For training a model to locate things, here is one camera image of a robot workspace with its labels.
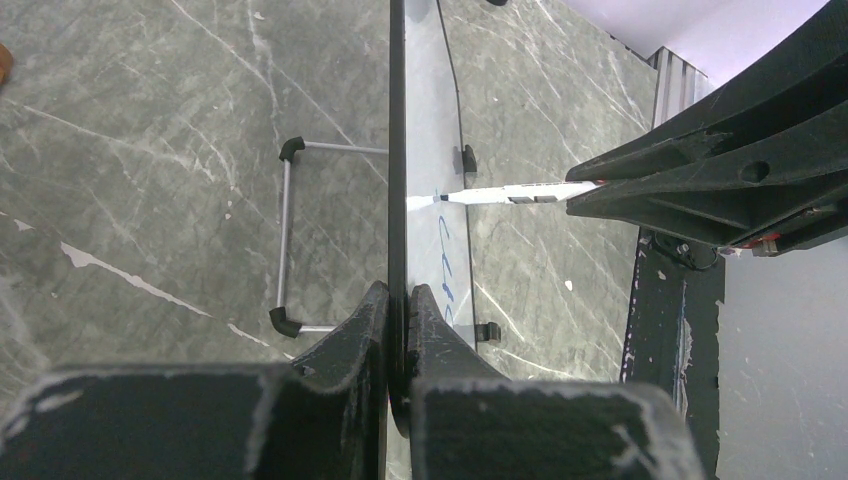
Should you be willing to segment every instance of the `gray marble floor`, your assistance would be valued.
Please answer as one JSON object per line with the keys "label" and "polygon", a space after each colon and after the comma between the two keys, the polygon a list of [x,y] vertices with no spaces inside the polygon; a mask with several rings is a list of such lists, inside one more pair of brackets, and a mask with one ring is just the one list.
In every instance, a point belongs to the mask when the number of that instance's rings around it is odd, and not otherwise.
{"label": "gray marble floor", "polygon": [[[644,132],[655,72],[555,0],[442,5],[472,186],[561,180]],[[388,144],[388,2],[4,3],[0,411],[52,366],[285,360],[267,322],[279,146]],[[386,276],[384,159],[293,170],[290,313],[339,322]],[[635,228],[563,205],[469,211],[481,353],[513,378],[613,380]],[[408,476],[391,436],[390,477]]]}

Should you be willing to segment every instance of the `metal tube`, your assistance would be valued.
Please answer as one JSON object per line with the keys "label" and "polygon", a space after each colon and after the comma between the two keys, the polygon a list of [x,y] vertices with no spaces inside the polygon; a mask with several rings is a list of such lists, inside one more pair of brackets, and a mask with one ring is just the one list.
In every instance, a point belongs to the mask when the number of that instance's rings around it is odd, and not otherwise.
{"label": "metal tube", "polygon": [[315,325],[304,325],[300,327],[300,333],[330,333],[335,330],[336,327],[332,326],[315,326]]}
{"label": "metal tube", "polygon": [[303,145],[306,148],[318,148],[322,150],[335,150],[338,152],[355,152],[355,153],[369,153],[372,155],[388,155],[389,151],[385,148],[367,148],[367,147],[354,147],[350,145],[336,145],[333,143],[318,143],[318,142],[303,142]]}
{"label": "metal tube", "polygon": [[289,230],[289,184],[291,162],[283,160],[282,201],[280,202],[280,270],[277,273],[277,306],[284,307],[286,302],[286,243]]}

